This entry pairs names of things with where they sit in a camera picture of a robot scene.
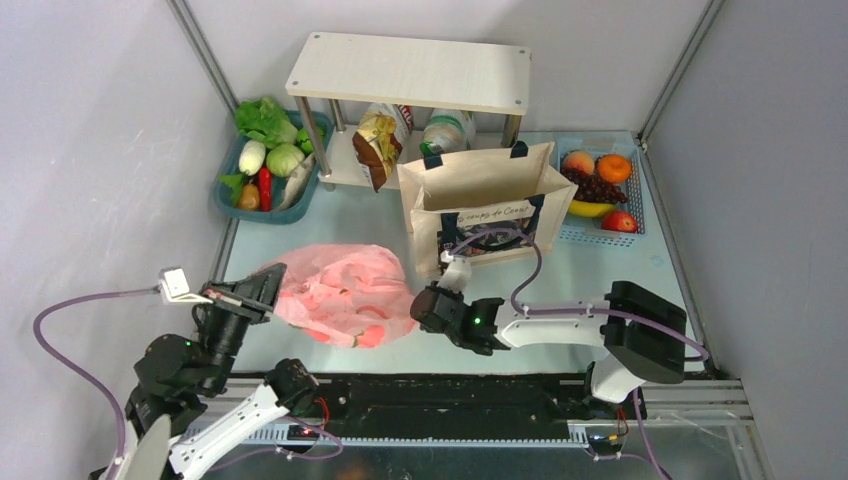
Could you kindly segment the yellow banana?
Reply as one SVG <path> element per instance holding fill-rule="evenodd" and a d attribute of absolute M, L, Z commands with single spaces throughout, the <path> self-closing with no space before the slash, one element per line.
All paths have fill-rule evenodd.
<path fill-rule="evenodd" d="M 583 218 L 602 218 L 616 210 L 617 206 L 615 204 L 593 203 L 579 200 L 573 200 L 568 207 L 568 213 L 570 215 Z"/>

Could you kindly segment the dark red grape bunch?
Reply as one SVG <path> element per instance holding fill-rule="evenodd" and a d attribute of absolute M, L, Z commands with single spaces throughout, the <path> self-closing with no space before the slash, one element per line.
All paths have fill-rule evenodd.
<path fill-rule="evenodd" d="M 575 199 L 588 203 L 625 204 L 628 197 L 617 185 L 614 185 L 595 174 L 587 174 L 582 170 L 564 168 L 563 176 L 577 187 Z"/>

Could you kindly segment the beige canvas tote bag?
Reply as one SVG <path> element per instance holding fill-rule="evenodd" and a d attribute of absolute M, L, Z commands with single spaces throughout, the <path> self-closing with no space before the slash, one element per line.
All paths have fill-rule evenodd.
<path fill-rule="evenodd" d="M 576 185 L 553 167 L 552 141 L 467 150 L 398 168 L 416 272 L 443 269 L 446 250 L 473 265 L 504 262 L 536 250 L 549 254 Z"/>

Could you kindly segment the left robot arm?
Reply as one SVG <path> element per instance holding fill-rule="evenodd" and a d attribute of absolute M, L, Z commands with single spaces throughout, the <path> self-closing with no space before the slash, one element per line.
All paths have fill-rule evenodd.
<path fill-rule="evenodd" d="M 208 281 L 190 290 L 180 267 L 159 274 L 166 303 L 191 305 L 195 339 L 155 338 L 133 369 L 138 383 L 120 423 L 122 452 L 92 479 L 199 479 L 234 447 L 271 422 L 311 406 L 318 380 L 298 359 L 283 359 L 229 412 L 200 432 L 186 430 L 208 409 L 205 399 L 227 391 L 247 330 L 268 322 L 287 267 L 273 263 L 242 280 Z"/>

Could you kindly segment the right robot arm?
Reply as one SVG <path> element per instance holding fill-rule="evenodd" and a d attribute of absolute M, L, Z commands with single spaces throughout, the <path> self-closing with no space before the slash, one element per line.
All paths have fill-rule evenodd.
<path fill-rule="evenodd" d="M 410 316 L 429 333 L 478 355 L 533 345 L 602 349 L 584 381 L 590 398 L 620 404 L 645 383 L 685 378 L 686 313 L 630 282 L 616 281 L 600 303 L 513 310 L 505 299 L 465 303 L 459 292 L 432 283 L 412 301 Z"/>

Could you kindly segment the pink plastic grocery bag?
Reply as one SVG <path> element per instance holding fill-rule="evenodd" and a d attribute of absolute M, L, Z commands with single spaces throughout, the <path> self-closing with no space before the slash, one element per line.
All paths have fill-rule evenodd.
<path fill-rule="evenodd" d="M 374 244 L 313 244 L 275 260 L 286 271 L 274 314 L 319 343 L 371 349 L 417 328 L 404 268 Z"/>

